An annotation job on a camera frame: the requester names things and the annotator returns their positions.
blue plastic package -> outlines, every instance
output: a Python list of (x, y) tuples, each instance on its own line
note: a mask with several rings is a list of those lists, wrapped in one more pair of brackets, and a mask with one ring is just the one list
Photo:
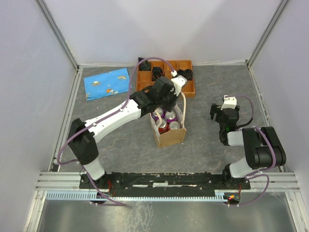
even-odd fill
[(128, 92), (129, 74), (119, 69), (84, 78), (87, 101)]

gray floor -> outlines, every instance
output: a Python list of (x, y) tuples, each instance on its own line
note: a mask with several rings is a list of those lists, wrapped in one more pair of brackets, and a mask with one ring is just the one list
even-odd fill
[[(242, 194), (244, 201), (256, 194)], [(127, 207), (46, 200), (39, 232), (295, 232), (285, 193), (248, 206), (211, 202), (127, 202)]]
[[(84, 68), (82, 78), (105, 73), (119, 67)], [(223, 146), (219, 141), (219, 124), (208, 120), (212, 103), (222, 103), (224, 94), (248, 95), (255, 106), (251, 125), (264, 126), (252, 80), (244, 65), (194, 66), (196, 96), (187, 99), (185, 126), (187, 134), (182, 144), (157, 148), (147, 116), (131, 121), (107, 135), (99, 144), (99, 159), (108, 172), (221, 172), (225, 165), (244, 157), (242, 147)], [(135, 90), (136, 75), (133, 79)], [(72, 113), (72, 119), (87, 120), (118, 106), (126, 94), (86, 101), (84, 82), (81, 80)], [(251, 117), (251, 106), (238, 98), (239, 123)], [(63, 161), (73, 159), (67, 148)], [(71, 163), (60, 171), (78, 172), (80, 165)]]

orange tray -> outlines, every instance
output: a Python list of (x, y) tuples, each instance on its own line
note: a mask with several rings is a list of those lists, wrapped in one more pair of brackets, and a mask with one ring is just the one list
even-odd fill
[[(172, 79), (171, 69), (170, 67), (164, 63), (163, 61), (149, 61), (151, 63), (151, 70), (153, 67), (160, 67), (164, 76), (168, 79)], [(173, 68), (177, 71), (178, 69), (192, 70), (192, 62), (190, 60), (168, 60), (168, 62), (173, 66)], [(136, 91), (140, 91), (146, 86), (153, 85), (154, 81), (151, 81), (151, 71), (139, 71), (137, 72), (137, 83), (136, 83)], [(195, 96), (195, 84), (194, 84), (194, 76), (192, 81), (187, 81), (185, 87), (183, 87), (182, 92), (186, 97), (192, 98)]]

can lid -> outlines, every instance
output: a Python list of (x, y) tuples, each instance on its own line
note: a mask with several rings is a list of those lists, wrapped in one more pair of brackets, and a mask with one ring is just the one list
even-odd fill
[(176, 117), (176, 113), (175, 113), (175, 111), (171, 111), (171, 112), (166, 112), (165, 113), (165, 117), (167, 118), (167, 119), (174, 119), (175, 117)]
[(177, 121), (171, 122), (171, 123), (169, 124), (169, 128), (170, 128), (171, 130), (180, 129), (180, 123), (177, 122)]
[(163, 115), (163, 110), (162, 110), (160, 107), (158, 107), (156, 110), (158, 111), (158, 113), (159, 113), (161, 116)]
[[(155, 122), (155, 124), (156, 125), (159, 125), (159, 123), (160, 123), (160, 119), (158, 119), (156, 122)], [(165, 119), (162, 119), (162, 123), (161, 123), (161, 125), (160, 125), (160, 127), (159, 128), (165, 128), (166, 126), (167, 126), (167, 121), (165, 120)]]

cardboard box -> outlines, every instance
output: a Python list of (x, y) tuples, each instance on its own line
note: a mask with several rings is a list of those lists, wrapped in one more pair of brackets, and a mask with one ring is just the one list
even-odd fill
[(149, 114), (150, 122), (154, 132), (154, 138), (158, 147), (166, 147), (173, 144), (181, 143), (185, 137), (187, 129), (184, 127), (184, 123), (182, 124), (183, 113), (181, 112), (177, 104), (173, 108), (173, 110), (177, 115), (177, 121), (180, 123), (181, 128), (177, 130), (170, 130), (163, 134), (159, 133), (159, 130), (155, 124), (155, 120), (151, 117), (151, 114)]

